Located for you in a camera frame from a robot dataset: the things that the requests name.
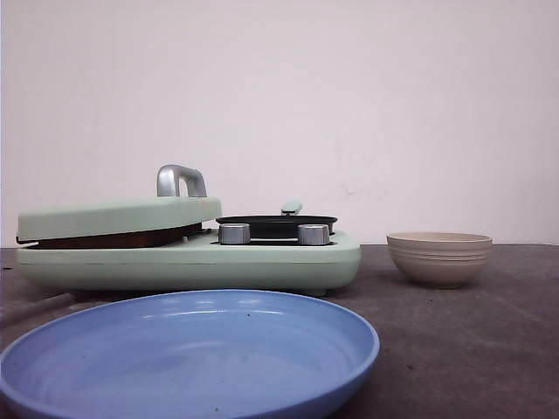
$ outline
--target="table surface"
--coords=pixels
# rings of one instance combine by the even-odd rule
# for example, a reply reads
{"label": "table surface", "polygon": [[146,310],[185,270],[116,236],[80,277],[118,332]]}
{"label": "table surface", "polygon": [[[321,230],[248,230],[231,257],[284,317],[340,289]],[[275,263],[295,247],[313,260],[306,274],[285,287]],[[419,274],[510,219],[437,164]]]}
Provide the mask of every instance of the table surface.
{"label": "table surface", "polygon": [[[381,353],[330,419],[550,418],[559,412],[559,246],[496,245],[468,286],[408,282],[383,245],[362,246],[355,281],[325,299],[378,331]],[[62,292],[21,278],[2,249],[1,349],[57,317],[146,292]],[[0,401],[0,417],[15,418]]]}

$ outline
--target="mint green toy stove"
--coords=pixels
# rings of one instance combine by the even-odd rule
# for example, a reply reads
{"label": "mint green toy stove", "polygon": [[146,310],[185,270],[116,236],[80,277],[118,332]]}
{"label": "mint green toy stove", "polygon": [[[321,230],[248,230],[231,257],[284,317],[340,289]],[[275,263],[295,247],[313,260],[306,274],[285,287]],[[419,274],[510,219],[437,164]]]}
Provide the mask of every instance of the mint green toy stove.
{"label": "mint green toy stove", "polygon": [[[188,196],[179,196],[179,179]],[[164,166],[157,197],[26,211],[19,216],[18,269],[31,282],[74,290],[295,290],[320,296],[349,284],[359,244],[333,217],[221,217],[202,175]],[[217,219],[219,229],[202,223]]]}

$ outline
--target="ceramic bowl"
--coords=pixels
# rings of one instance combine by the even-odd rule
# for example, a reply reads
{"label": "ceramic bowl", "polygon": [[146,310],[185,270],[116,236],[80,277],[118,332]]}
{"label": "ceramic bowl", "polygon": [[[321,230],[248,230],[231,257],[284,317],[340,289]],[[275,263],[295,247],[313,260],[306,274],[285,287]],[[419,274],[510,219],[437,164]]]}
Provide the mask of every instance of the ceramic bowl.
{"label": "ceramic bowl", "polygon": [[404,232],[387,237],[392,260],[408,278],[437,288],[456,288],[486,264],[492,239],[464,233]]}

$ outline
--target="stove lid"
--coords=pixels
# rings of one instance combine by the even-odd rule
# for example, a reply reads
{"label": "stove lid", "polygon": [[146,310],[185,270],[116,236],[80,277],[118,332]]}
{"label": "stove lid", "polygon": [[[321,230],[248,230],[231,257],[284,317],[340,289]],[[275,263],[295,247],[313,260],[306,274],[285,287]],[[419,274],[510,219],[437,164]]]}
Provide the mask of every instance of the stove lid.
{"label": "stove lid", "polygon": [[[186,181],[189,196],[178,196],[179,179]],[[163,166],[157,176],[157,193],[158,197],[147,199],[22,212],[17,241],[164,230],[221,216],[220,201],[205,196],[204,180],[197,170]]]}

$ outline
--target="plastic plate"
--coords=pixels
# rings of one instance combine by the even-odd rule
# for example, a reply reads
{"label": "plastic plate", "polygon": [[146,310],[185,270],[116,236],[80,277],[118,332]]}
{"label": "plastic plate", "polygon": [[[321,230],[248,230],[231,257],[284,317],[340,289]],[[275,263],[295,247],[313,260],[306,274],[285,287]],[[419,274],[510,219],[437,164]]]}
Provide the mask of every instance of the plastic plate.
{"label": "plastic plate", "polygon": [[282,292],[178,292],[54,320],[2,355],[23,418],[324,417],[379,350],[362,317]]}

